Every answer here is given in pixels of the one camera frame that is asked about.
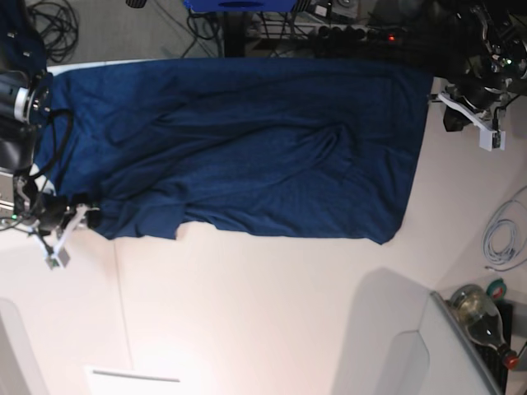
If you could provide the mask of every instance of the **white cable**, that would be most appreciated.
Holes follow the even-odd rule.
[[[503,203],[492,215],[492,218],[485,228],[481,241],[481,249],[483,256],[490,263],[490,266],[485,267],[488,270],[492,270],[493,272],[508,272],[527,262],[527,258],[525,258],[513,266],[502,268],[517,259],[524,252],[525,246],[527,245],[527,238],[525,238],[523,244],[519,245],[520,241],[518,237],[520,232],[518,231],[518,225],[513,220],[504,218],[505,212],[515,204],[519,205],[527,213],[527,208],[517,200],[526,190],[527,185],[516,192],[511,200]],[[496,251],[492,246],[492,239],[501,228],[507,228],[509,230],[509,242],[503,249]]]

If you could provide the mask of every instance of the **blue box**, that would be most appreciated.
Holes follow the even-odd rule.
[[[296,0],[185,0],[185,5],[196,12],[271,11],[290,12]]]

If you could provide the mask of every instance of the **glass bottle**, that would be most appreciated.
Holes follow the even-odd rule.
[[[514,369],[518,365],[518,355],[503,338],[500,312],[480,286],[460,288],[452,295],[450,306],[470,340],[496,350],[507,369]]]

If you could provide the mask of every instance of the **red bottle cap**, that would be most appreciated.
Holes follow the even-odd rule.
[[[516,354],[509,354],[505,358],[503,358],[503,364],[507,369],[514,369],[518,362],[520,362],[520,358]]]

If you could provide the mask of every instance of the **navy blue fabric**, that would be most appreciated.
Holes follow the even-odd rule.
[[[51,180],[100,202],[108,239],[206,221],[252,235],[390,240],[430,75],[350,60],[189,59],[67,72],[75,127]],[[58,140],[65,122],[58,121]],[[52,154],[44,130],[36,162]]]

